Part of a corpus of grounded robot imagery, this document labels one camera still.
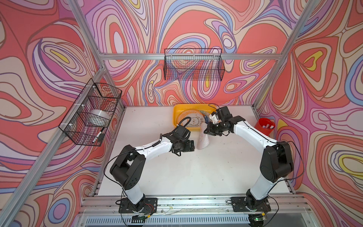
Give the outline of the pink rainbow unicorn coaster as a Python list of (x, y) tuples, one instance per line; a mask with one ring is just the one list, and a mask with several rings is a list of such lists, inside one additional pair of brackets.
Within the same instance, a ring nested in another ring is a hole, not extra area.
[(204, 130), (201, 128), (199, 132), (199, 140), (197, 143), (197, 149), (202, 150), (205, 149), (209, 145), (208, 134), (204, 133)]

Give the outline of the beige white dog coaster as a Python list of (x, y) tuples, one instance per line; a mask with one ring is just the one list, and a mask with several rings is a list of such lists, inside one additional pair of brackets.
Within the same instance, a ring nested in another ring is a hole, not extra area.
[(205, 123), (204, 115), (200, 112), (192, 112), (188, 113), (186, 117), (190, 117), (191, 119), (187, 119), (183, 122), (183, 125), (186, 125), (190, 128), (197, 128), (202, 125), (202, 123)]

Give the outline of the orange round coaster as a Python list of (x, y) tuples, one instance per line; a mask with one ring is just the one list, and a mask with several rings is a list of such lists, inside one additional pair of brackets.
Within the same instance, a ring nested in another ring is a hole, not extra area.
[(200, 112), (200, 111), (195, 110), (195, 109), (190, 109), (190, 110), (185, 110), (185, 111), (181, 112), (179, 114), (179, 116), (177, 117), (177, 120), (176, 120), (177, 123), (179, 123), (182, 119), (184, 119), (188, 113), (192, 113), (192, 112)]

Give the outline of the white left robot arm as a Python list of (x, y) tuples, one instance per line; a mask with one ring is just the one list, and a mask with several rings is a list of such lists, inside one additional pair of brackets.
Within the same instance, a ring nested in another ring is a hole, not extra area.
[(193, 152), (195, 146), (194, 141), (190, 140), (190, 135), (191, 132), (187, 128), (178, 125), (171, 132), (161, 134), (157, 141), (147, 145), (125, 146), (115, 158), (109, 172), (136, 210), (145, 205), (145, 195), (139, 186), (145, 163), (166, 153), (180, 157), (182, 153)]

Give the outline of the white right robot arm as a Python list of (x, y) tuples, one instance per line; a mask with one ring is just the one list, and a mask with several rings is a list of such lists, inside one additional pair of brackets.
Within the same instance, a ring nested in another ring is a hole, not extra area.
[(209, 115), (205, 134), (223, 136), (234, 133), (249, 142), (262, 153), (260, 176), (251, 189), (246, 192), (246, 209), (256, 211), (268, 202), (268, 194), (276, 184), (287, 177), (293, 170), (291, 146), (288, 142), (276, 141), (250, 125), (243, 117), (232, 116), (228, 107), (216, 109)]

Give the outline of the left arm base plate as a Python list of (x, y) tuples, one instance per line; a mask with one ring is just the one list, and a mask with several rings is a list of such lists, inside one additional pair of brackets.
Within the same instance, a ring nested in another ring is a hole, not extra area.
[(133, 204), (128, 198), (122, 198), (119, 204), (120, 214), (153, 214), (157, 212), (158, 198), (144, 197), (137, 204)]

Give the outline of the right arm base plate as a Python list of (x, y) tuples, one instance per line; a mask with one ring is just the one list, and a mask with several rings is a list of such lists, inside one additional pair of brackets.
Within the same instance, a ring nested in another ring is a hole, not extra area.
[(271, 211), (268, 197), (262, 200), (256, 200), (253, 196), (248, 197), (231, 197), (231, 205), (234, 212), (264, 212)]

